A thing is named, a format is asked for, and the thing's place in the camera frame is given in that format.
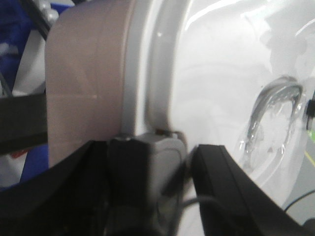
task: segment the black cable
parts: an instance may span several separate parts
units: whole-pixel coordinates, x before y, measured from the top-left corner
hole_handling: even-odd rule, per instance
[[[315,189],[312,190],[312,191],[309,191],[309,192],[307,192],[307,193],[305,193],[305,194],[303,194],[301,197],[298,197],[298,198],[295,199],[292,203],[290,203],[290,204],[284,209],[284,211],[287,212],[287,210],[289,210],[289,208],[290,208],[291,206],[293,206],[293,205],[296,204],[298,201],[302,200],[303,198],[305,198],[305,197],[307,197],[307,196],[309,196],[309,195],[311,195],[311,194],[313,194],[313,193],[315,193]]]
[[[51,27],[47,19],[32,0],[19,0],[19,3],[34,23],[41,36],[46,40]]]
[[[211,196],[199,196],[194,199],[187,200],[183,202],[180,207],[177,209],[172,221],[170,222],[169,231],[167,233],[167,236],[174,236],[177,230],[177,227],[179,225],[179,221],[181,219],[181,216],[183,214],[183,210],[195,203],[200,204],[207,204],[209,207],[212,208],[213,211],[216,211],[219,213],[220,216],[226,220],[226,222],[237,232],[241,229],[237,226],[237,224],[234,222],[234,220],[229,215],[228,211],[224,208],[224,206],[214,197]]]

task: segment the white plastic panel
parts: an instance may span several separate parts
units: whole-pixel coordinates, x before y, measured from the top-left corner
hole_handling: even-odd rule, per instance
[[[150,121],[154,128],[181,132],[188,151],[198,144],[225,145],[240,161],[240,142],[263,89],[283,76],[303,87],[280,160],[268,176],[265,167],[264,177],[250,174],[283,204],[302,164],[303,114],[315,89],[315,2],[169,0],[159,17],[152,46]],[[269,120],[267,128],[279,128],[277,122],[281,118]],[[286,137],[289,128],[284,132]],[[262,137],[268,142],[267,135]]]

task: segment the blue fabric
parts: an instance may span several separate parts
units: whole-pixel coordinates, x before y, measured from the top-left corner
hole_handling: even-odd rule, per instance
[[[26,156],[20,182],[27,181],[48,169],[48,145],[30,150]]]

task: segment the black plastic part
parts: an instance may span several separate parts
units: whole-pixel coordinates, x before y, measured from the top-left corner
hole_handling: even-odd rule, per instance
[[[19,3],[29,18],[32,20],[41,36],[46,40],[51,26],[40,12],[36,4],[33,2],[33,0],[19,0]]]
[[[310,100],[307,106],[306,114],[309,117],[315,117],[315,100]]]
[[[113,198],[109,235],[134,229],[167,231],[169,216],[182,197],[185,153],[180,140],[158,135],[110,142],[108,172]]]
[[[75,5],[86,2],[86,0],[72,0]]]
[[[310,236],[240,169],[223,146],[201,145],[192,160],[197,195],[214,196],[243,230],[239,236]],[[205,235],[235,235],[215,212],[200,205]]]
[[[0,154],[47,143],[46,95],[0,99]]]
[[[88,142],[41,175],[0,193],[2,236],[103,236],[106,142]]]

